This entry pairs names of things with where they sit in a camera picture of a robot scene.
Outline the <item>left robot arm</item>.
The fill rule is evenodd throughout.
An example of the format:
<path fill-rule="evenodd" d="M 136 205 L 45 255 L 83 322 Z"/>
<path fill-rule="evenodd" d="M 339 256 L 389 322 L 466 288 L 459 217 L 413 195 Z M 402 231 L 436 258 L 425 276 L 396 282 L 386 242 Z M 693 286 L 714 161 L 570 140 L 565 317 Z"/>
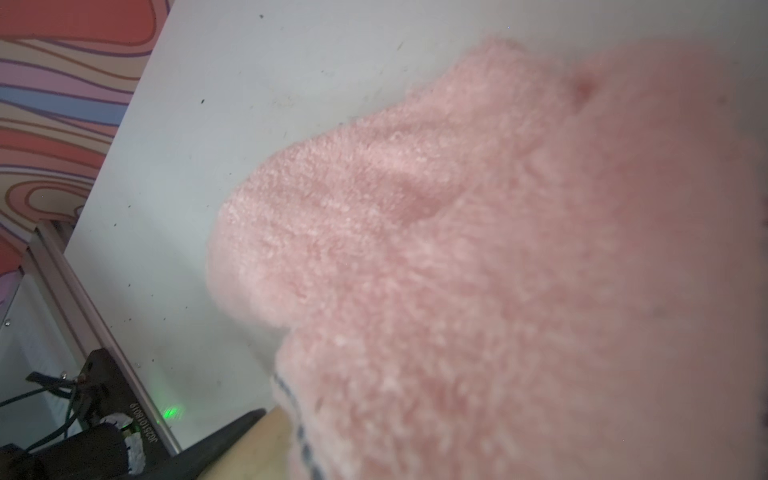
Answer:
<path fill-rule="evenodd" d="M 141 435 L 102 423 L 37 452 L 1 448 L 1 477 L 13 479 L 120 479 L 146 468 Z"/>

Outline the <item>pink terry rag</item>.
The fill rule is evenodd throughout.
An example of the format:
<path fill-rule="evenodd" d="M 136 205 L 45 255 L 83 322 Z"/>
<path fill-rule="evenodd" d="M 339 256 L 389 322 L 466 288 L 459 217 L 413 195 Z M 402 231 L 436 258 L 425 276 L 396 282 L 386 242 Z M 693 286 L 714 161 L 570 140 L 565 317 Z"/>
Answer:
<path fill-rule="evenodd" d="M 294 479 L 757 479 L 761 155 L 733 64 L 506 40 L 272 156 L 222 206 L 215 302 L 286 330 Z"/>

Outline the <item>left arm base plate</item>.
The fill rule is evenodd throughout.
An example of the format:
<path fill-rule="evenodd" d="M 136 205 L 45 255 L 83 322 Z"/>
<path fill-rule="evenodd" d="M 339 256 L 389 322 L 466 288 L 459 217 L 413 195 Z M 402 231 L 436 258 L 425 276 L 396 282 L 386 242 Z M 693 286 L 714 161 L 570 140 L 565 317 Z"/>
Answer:
<path fill-rule="evenodd" d="M 165 444 L 159 420 L 139 399 L 119 364 L 106 349 L 92 351 L 81 370 L 73 411 L 83 431 L 109 425 L 107 457 L 117 461 L 116 474 L 138 476 L 175 453 Z"/>

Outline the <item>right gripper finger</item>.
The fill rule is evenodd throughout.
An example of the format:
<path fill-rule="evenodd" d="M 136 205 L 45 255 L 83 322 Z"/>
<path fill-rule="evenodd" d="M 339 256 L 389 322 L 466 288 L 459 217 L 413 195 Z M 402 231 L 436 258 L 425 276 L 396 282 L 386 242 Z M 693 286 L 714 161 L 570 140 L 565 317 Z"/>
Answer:
<path fill-rule="evenodd" d="M 264 416 L 264 408 L 250 411 L 240 418 L 200 440 L 181 453 L 161 461 L 139 475 L 129 479 L 139 480 L 195 480 L 211 464 L 218 461 Z"/>

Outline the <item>aluminium front rail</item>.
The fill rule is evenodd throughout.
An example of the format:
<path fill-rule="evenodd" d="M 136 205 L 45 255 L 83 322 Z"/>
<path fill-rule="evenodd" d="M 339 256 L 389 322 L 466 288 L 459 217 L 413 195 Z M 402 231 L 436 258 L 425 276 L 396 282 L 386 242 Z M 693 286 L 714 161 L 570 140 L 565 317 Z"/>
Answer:
<path fill-rule="evenodd" d="M 68 224 L 40 222 L 24 254 L 22 270 L 37 284 L 74 359 L 82 364 L 91 351 L 99 348 L 108 350 L 148 417 L 149 430 L 166 452 L 175 456 L 182 451 L 182 447 L 65 258 L 66 241 L 72 233 L 73 227 Z"/>

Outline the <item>wooden handle sickle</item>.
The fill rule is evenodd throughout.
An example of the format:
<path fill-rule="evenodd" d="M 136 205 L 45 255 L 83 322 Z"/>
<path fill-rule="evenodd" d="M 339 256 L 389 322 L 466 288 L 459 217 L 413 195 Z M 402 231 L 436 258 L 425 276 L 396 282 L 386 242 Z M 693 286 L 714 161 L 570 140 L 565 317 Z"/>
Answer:
<path fill-rule="evenodd" d="M 202 480 L 286 480 L 292 423 L 275 407 L 200 476 Z"/>

